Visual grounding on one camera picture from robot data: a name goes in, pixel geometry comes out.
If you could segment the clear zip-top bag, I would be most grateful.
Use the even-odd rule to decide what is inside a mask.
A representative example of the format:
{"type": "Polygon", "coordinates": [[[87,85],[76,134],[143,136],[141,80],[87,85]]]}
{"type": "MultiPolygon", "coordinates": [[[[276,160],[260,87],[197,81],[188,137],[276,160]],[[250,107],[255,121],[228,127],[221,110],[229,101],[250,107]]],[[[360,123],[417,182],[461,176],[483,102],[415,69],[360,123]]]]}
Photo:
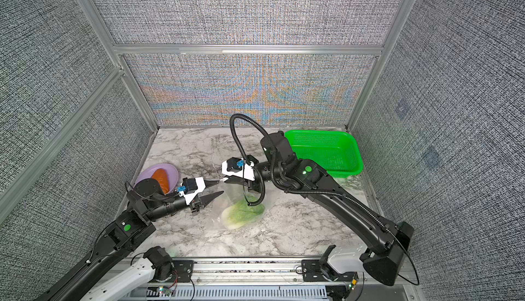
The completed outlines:
{"type": "Polygon", "coordinates": [[[266,190],[265,198],[260,204],[249,205],[257,202],[261,194],[248,190],[247,186],[227,183],[226,179],[222,179],[217,191],[222,191],[223,194],[212,201],[206,225],[220,233],[238,233],[256,226],[274,204],[269,190],[266,190]]]}

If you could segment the green chinese cabbage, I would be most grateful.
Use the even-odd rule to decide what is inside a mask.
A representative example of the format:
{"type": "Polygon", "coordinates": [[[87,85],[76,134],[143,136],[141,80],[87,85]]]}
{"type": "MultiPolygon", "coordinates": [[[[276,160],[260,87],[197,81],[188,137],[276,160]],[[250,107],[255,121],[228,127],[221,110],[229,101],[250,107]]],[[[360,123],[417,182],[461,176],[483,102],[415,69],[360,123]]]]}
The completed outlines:
{"type": "Polygon", "coordinates": [[[246,202],[239,201],[224,209],[220,222],[228,230],[235,230],[259,220],[265,212],[265,206],[248,206],[246,202]]]}

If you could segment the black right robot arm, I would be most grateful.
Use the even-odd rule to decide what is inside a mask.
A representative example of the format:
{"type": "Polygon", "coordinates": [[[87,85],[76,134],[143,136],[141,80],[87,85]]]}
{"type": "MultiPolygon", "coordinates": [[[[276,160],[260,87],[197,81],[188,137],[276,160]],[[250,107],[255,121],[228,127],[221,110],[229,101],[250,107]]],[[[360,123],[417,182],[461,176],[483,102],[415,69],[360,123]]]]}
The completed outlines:
{"type": "Polygon", "coordinates": [[[283,131],[262,132],[264,162],[247,154],[237,133],[233,132],[232,138],[241,156],[226,161],[224,175],[226,180],[259,193],[258,198],[245,197],[248,206],[257,207],[265,200],[267,182],[286,194],[310,199],[365,243],[359,260],[367,274],[387,286],[396,283],[403,262],[411,259],[408,249],[414,229],[410,224],[396,224],[346,192],[318,161],[297,155],[283,131]]]}

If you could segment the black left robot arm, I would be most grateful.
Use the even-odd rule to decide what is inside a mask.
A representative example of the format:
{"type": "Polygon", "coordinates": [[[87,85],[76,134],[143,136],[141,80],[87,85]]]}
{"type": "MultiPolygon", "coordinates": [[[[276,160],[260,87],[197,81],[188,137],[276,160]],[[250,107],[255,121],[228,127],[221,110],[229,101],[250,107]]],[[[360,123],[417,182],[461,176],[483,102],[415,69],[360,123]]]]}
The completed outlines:
{"type": "Polygon", "coordinates": [[[164,194],[161,183],[153,178],[144,179],[133,187],[127,183],[127,208],[99,233],[88,254],[36,299],[82,299],[110,269],[156,231],[156,220],[186,208],[199,211],[222,194],[221,191],[203,194],[218,183],[218,180],[202,177],[185,178],[181,186],[168,194],[164,194]]]}

